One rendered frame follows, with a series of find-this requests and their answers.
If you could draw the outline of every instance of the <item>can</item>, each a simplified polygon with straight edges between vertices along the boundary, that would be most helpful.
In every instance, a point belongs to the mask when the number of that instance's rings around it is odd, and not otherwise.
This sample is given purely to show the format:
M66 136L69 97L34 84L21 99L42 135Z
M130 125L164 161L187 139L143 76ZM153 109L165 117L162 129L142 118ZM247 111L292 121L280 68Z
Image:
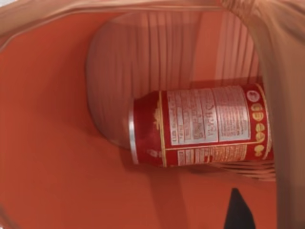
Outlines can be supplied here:
M155 91L129 112L135 164L160 167L273 159L263 86Z

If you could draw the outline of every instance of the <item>orange surface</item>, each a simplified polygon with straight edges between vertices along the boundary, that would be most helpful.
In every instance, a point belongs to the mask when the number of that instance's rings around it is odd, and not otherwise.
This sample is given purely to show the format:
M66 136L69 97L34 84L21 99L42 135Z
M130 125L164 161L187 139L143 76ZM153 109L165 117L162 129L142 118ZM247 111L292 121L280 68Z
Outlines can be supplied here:
M22 229L221 229L238 187L258 229L275 229L275 183L206 169L133 166L86 104L84 62L111 14L79 14L0 53L0 200Z

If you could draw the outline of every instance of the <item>can label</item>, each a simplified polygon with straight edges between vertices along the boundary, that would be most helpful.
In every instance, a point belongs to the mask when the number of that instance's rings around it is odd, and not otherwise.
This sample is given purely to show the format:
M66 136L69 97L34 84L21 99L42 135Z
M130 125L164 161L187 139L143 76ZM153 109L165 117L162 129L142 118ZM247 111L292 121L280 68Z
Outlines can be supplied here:
M273 158L258 84L154 92L133 105L131 143L138 163L167 167Z

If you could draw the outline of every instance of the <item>silver can rim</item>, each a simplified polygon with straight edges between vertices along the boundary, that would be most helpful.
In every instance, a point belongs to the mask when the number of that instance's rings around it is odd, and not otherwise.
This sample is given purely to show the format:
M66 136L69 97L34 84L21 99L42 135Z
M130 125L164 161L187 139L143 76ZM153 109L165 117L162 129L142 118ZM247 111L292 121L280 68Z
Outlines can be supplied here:
M130 150L132 153L132 161L135 164L139 164L138 155L137 155L137 147L136 147L136 140L135 140L135 129L134 129L134 118L133 118L133 106L134 100L132 99L130 108L129 108L129 115L128 115L128 128L129 128L129 141L130 141Z

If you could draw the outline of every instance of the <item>gold line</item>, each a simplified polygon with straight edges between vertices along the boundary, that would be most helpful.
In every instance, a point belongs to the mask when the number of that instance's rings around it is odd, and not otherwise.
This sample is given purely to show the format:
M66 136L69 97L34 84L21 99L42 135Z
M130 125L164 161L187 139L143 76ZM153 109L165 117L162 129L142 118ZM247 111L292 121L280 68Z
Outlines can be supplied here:
M217 144L217 145L205 145L205 146L189 146L189 147L176 147L176 148L166 148L166 151L170 150L180 150L180 149L199 149L199 148L209 148L209 147L223 147L223 146L240 146L240 145L255 145L259 144L260 142L238 142L238 143L231 143L231 144Z
M265 152L265 155L263 156L263 160L265 160L267 158L270 150L271 150L271 147L272 147L272 139L271 139L270 123L269 123L269 113L268 113L267 100L266 100L265 93L264 93L262 87L258 83L256 83L256 86L258 87L258 89L260 90L260 92L262 94L264 105L265 105L265 110L266 110L266 116L267 116L267 128L268 128L267 137L268 137L268 139L267 139L266 152Z
M160 106L160 140L161 140L161 152L163 166L167 167L166 152L165 152L165 139L164 139L164 123L163 123L163 104L162 104L162 92L159 91L159 106Z

